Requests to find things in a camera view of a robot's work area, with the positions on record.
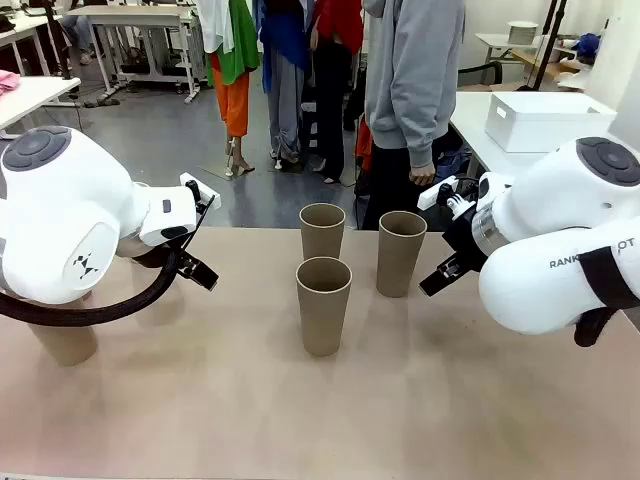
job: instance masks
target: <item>orange pants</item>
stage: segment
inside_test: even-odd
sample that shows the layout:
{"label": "orange pants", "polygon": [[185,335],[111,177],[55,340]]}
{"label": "orange pants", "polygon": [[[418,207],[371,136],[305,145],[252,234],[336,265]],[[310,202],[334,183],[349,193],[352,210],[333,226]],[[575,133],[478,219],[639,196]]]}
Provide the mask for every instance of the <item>orange pants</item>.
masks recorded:
{"label": "orange pants", "polygon": [[232,137],[244,137],[249,131],[249,73],[243,73],[233,85],[224,85],[222,72],[211,69],[216,82],[220,116]]}

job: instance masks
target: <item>person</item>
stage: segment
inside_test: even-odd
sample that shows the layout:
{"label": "person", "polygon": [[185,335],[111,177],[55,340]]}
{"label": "person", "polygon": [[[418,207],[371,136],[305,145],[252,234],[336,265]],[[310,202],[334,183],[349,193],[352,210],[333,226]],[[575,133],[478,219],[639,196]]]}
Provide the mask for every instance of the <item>person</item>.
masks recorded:
{"label": "person", "polygon": [[80,50],[80,64],[89,65],[91,63],[91,24],[85,15],[71,16],[65,15],[60,20],[62,29],[69,39],[72,47]]}
{"label": "person", "polygon": [[233,160],[227,175],[253,172],[242,155],[242,138],[249,130],[249,73],[260,65],[253,18],[246,0],[199,1],[197,6],[220,117],[227,126],[225,155]]}
{"label": "person", "polygon": [[325,183],[340,181],[344,168],[342,104],[353,56],[362,47],[361,0],[318,0],[311,33],[316,77],[318,151],[322,164],[315,169]]}
{"label": "person", "polygon": [[365,115],[371,195],[363,228],[394,210],[417,211],[435,177],[455,108],[464,0],[364,0],[371,23]]}
{"label": "person", "polygon": [[264,45],[263,88],[269,101],[271,158],[297,163],[302,89],[309,67],[307,29],[314,0],[254,0]]}

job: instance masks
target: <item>black pants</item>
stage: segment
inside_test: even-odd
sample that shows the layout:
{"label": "black pants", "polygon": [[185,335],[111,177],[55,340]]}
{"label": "black pants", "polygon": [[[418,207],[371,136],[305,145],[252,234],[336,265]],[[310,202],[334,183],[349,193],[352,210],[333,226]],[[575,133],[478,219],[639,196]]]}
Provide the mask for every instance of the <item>black pants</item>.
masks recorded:
{"label": "black pants", "polygon": [[[436,165],[446,143],[444,137],[433,142],[433,163]],[[371,196],[362,224],[363,230],[378,230],[380,217],[397,210],[417,213],[418,198],[429,187],[419,187],[409,180],[411,162],[409,150],[385,150],[373,145],[371,165]]]}
{"label": "black pants", "polygon": [[339,180],[344,169],[342,103],[351,71],[351,52],[344,45],[321,41],[313,54],[316,74],[318,153],[327,161],[324,175]]}

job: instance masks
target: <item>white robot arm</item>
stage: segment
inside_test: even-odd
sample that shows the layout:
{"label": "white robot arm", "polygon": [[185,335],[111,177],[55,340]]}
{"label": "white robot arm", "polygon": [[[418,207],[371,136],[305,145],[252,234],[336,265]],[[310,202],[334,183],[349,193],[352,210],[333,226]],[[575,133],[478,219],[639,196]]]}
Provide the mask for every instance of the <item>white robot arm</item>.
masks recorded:
{"label": "white robot arm", "polygon": [[485,174],[476,201],[442,185],[421,206],[436,201],[454,212],[444,238],[456,253],[422,282],[428,295],[479,271],[499,323],[526,334],[576,324],[583,346],[617,310],[640,305],[640,163],[622,145],[571,142],[515,181]]}
{"label": "white robot arm", "polygon": [[109,153],[64,127],[28,131],[2,153],[7,199],[0,202],[2,286],[43,304],[93,289],[114,255],[141,257],[194,232],[203,203],[220,205],[192,177],[188,186],[135,183]]}

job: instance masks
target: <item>brown paper cup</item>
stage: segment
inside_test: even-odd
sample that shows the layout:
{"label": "brown paper cup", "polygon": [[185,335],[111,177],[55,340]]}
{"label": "brown paper cup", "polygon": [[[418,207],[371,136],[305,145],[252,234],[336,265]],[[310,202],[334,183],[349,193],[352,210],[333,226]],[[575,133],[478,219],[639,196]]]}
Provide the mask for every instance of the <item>brown paper cup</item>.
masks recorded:
{"label": "brown paper cup", "polygon": [[300,211],[304,259],[340,258],[346,221],[344,210],[328,203],[309,205]]}
{"label": "brown paper cup", "polygon": [[[82,309],[82,300],[76,300],[64,305],[46,305],[48,308]],[[98,349],[98,340],[93,327],[45,327],[31,325],[29,328],[40,340],[56,363],[62,367],[78,365],[91,358]]]}
{"label": "brown paper cup", "polygon": [[340,348],[351,278],[351,269],[335,258],[312,258],[298,267],[302,343],[311,355],[326,357]]}
{"label": "brown paper cup", "polygon": [[409,293],[427,222],[409,212],[391,212],[380,219],[378,237],[378,291],[400,298]]}

